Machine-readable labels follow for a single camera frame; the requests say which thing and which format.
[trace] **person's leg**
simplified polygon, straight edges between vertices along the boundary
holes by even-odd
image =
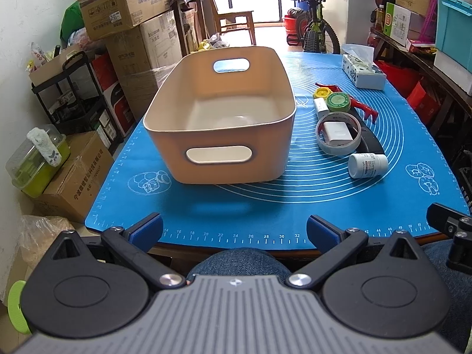
[[[445,265],[451,244],[452,240],[429,243],[423,246],[423,251],[451,293],[451,309],[440,333],[463,353],[472,325],[472,276],[451,270]]]
[[[277,275],[284,281],[291,273],[284,265],[264,250],[239,248],[224,250],[195,266],[187,276],[195,274],[215,276]]]

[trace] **red plastic tool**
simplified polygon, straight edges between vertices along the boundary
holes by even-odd
[[[342,92],[342,89],[337,85],[321,85],[316,82],[316,85],[322,88],[330,88],[333,93]],[[357,101],[353,96],[348,94],[349,98],[351,99],[351,106],[357,107],[358,109],[364,112],[364,120],[367,120],[370,116],[372,116],[372,123],[375,124],[378,117],[378,111],[372,109],[371,107],[363,104],[362,102]]]

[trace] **blue silicone mat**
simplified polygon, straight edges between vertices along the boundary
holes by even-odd
[[[131,135],[86,219],[90,229],[130,227],[151,212],[164,220],[161,242],[220,248],[311,249],[306,221],[317,214],[341,229],[372,236],[403,228],[433,233],[426,209],[440,202],[468,208],[455,177],[408,103],[387,83],[384,91],[357,89],[340,68],[341,56],[280,56],[297,100],[286,171],[277,180],[236,185],[175,181],[142,122]],[[379,112],[376,134],[389,159],[383,177],[353,180],[348,157],[324,154],[316,144],[316,82],[337,84]]]

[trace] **green round lid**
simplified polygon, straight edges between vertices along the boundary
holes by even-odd
[[[21,334],[31,334],[26,319],[24,319],[23,313],[20,309],[20,296],[23,290],[25,281],[16,281],[10,288],[8,293],[8,316],[10,317],[11,324]]]
[[[326,105],[332,112],[347,112],[351,107],[351,99],[345,93],[335,92],[327,97]]]

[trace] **transparent lid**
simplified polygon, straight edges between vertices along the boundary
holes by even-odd
[[[38,126],[38,128],[48,133],[55,146],[58,146],[65,139],[65,136],[59,133],[52,124]],[[5,168],[11,176],[13,185],[17,188],[23,188],[36,175],[36,172],[44,163],[46,161],[41,153],[27,138],[6,162]]]

